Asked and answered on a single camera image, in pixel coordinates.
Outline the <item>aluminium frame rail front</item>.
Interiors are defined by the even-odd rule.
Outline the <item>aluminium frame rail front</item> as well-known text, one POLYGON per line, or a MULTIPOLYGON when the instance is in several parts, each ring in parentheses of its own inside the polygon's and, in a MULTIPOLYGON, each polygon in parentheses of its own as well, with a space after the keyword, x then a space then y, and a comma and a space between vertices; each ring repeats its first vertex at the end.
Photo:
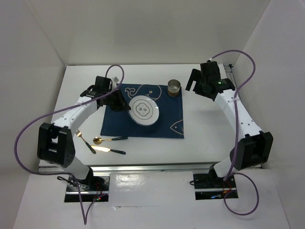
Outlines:
POLYGON ((143 164, 143 165, 101 165, 91 166, 94 172, 163 172, 163 171, 195 171, 209 170, 211 163, 170 163, 170 164, 143 164))

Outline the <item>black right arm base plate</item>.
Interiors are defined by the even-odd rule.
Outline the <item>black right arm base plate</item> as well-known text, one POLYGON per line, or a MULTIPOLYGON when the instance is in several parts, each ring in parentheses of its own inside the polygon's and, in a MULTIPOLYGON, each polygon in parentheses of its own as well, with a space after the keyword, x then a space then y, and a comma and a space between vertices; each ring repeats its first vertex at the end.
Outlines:
POLYGON ((196 200, 223 199, 226 194, 227 198, 238 198, 234 176, 223 181, 209 174, 193 174, 189 184, 194 187, 196 200))

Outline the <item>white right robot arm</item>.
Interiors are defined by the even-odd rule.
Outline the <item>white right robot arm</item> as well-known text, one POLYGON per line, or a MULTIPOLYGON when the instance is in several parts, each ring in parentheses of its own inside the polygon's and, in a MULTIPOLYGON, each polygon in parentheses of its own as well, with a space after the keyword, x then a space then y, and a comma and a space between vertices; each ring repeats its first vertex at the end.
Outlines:
POLYGON ((190 91, 192 86, 196 94, 217 103, 229 120, 237 139, 228 158, 210 167, 209 184, 219 187, 227 175, 266 163, 274 138, 270 132, 264 132, 254 122, 235 93, 232 81, 222 79, 219 70, 208 76, 193 69, 186 90, 190 91))

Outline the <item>dark blue embroidered cloth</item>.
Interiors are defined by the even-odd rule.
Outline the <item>dark blue embroidered cloth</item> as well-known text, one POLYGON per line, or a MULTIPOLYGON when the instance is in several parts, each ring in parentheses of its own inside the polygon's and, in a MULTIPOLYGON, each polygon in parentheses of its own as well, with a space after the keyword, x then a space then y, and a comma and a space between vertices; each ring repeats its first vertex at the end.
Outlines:
POLYGON ((122 84, 129 111, 105 108, 101 135, 183 139, 182 91, 172 97, 168 86, 122 84))

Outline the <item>white round dinner plate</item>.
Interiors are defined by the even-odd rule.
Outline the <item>white round dinner plate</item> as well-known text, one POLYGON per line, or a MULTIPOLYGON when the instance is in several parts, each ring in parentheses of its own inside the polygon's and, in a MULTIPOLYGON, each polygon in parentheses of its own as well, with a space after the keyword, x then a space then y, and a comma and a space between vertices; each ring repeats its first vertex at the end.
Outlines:
POLYGON ((144 95, 132 98, 129 102, 131 110, 128 111, 130 118, 142 126, 151 126, 159 118, 159 107, 156 102, 144 95))

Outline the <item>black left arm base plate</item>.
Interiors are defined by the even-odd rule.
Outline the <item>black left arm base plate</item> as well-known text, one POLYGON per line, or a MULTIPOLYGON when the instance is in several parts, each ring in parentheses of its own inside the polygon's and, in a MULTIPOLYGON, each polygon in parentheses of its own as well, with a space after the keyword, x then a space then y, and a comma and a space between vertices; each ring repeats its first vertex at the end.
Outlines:
MULTIPOLYGON (((79 183, 81 191, 81 199, 85 203, 92 202, 108 202, 109 200, 109 185, 110 185, 110 175, 102 174, 99 176, 99 181, 95 182, 93 186, 86 186, 79 183)), ((69 176, 68 179, 62 179, 66 182, 66 191, 65 191, 65 203, 79 203, 79 194, 76 187, 75 181, 69 176)))

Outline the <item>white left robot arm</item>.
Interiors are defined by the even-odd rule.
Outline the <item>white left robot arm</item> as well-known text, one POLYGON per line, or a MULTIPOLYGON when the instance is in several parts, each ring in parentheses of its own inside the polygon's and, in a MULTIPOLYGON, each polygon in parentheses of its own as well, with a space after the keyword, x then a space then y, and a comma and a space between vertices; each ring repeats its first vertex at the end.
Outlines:
POLYGON ((98 92, 84 91, 76 107, 68 110, 53 123, 43 123, 39 128, 38 158, 72 174, 77 179, 77 185, 83 190, 91 189, 97 179, 93 175, 93 170, 76 157, 73 142, 76 130, 101 106, 107 105, 115 112, 131 109, 120 90, 103 98, 101 95, 98 92))

